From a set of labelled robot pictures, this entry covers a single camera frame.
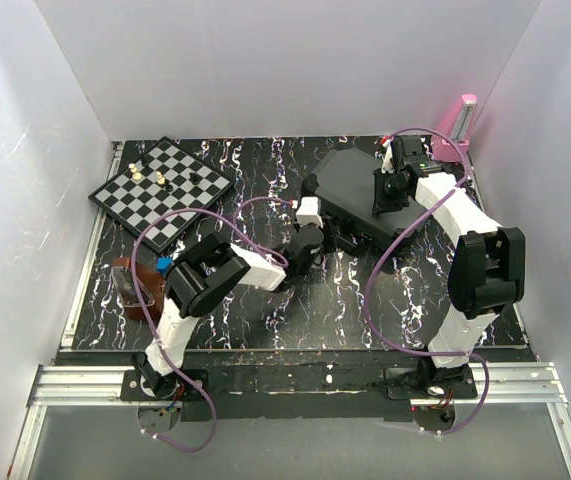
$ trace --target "white wall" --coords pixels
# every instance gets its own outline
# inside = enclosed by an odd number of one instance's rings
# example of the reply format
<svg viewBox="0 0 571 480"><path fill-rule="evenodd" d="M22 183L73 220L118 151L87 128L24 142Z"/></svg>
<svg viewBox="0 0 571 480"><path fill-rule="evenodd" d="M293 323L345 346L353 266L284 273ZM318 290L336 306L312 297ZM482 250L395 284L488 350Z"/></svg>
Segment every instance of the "white wall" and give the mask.
<svg viewBox="0 0 571 480"><path fill-rule="evenodd" d="M36 5L0 0L0 478L60 342L110 150Z"/></svg>
<svg viewBox="0 0 571 480"><path fill-rule="evenodd" d="M114 139L379 134L494 86L540 0L36 0Z"/></svg>
<svg viewBox="0 0 571 480"><path fill-rule="evenodd" d="M571 2L544 0L472 139L483 199L527 238L524 322L571 414Z"/></svg>

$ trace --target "chess piece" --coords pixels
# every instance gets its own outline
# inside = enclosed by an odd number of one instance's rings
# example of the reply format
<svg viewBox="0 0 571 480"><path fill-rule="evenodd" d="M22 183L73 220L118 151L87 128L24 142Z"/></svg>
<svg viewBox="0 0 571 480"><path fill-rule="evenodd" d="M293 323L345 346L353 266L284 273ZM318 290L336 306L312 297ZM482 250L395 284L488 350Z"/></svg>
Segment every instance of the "chess piece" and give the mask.
<svg viewBox="0 0 571 480"><path fill-rule="evenodd" d="M138 171L138 168L136 168L136 165L134 165L133 163L129 164L129 171L132 174L133 180L139 181L141 178L143 178L143 175L141 174L141 172Z"/></svg>

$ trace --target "chessboard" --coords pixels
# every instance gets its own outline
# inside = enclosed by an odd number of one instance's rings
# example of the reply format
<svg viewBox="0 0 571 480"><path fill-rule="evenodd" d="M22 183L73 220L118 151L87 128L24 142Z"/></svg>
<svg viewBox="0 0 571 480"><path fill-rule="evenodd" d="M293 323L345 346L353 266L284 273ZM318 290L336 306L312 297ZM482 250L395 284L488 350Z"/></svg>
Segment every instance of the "chessboard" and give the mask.
<svg viewBox="0 0 571 480"><path fill-rule="evenodd" d="M139 237L164 213L188 207L207 209L233 185L234 180L164 137L89 198ZM160 255L199 217L197 213L181 213L153 227L144 243Z"/></svg>

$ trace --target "blue block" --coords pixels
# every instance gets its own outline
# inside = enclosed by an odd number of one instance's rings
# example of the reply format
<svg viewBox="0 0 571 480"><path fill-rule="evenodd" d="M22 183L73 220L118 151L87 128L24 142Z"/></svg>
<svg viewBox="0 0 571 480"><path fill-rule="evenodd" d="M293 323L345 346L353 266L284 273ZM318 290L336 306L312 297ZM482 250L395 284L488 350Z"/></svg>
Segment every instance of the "blue block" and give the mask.
<svg viewBox="0 0 571 480"><path fill-rule="evenodd" d="M158 261L156 262L156 271L161 275L165 275L165 272L172 264L172 259L169 257L159 257Z"/></svg>

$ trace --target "black tabletop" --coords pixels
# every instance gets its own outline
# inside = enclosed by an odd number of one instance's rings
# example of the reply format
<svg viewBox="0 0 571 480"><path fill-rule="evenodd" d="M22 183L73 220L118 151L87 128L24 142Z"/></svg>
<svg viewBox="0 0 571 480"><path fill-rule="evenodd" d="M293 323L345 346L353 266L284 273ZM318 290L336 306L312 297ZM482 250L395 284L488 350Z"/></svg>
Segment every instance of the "black tabletop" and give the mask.
<svg viewBox="0 0 571 480"><path fill-rule="evenodd" d="M182 140L186 152L236 178L235 191L216 211L231 217L244 200L259 195L298 197L304 176L336 146L354 146L374 154L380 137L304 137L227 140ZM135 161L151 141L125 143L121 168ZM471 185L468 192L474 196ZM292 211L267 203L255 205L241 226L258 243L275 246L291 231ZM182 249L220 230L205 218L171 247ZM151 340L147 325L129 320L110 282L114 257L129 256L134 238L107 218L101 232L83 299L72 349L136 350ZM430 220L409 251L388 261L371 299L374 322L392 341L420 347L440 327L450 302L447 275L454 248L438 223ZM380 252L358 257L327 254L322 265L295 288L281 294L236 287L216 310L198 324L190 349L381 349L363 318L363 291ZM146 247L139 262L154 266ZM518 346L526 341L512 309L487 329L482 346Z"/></svg>

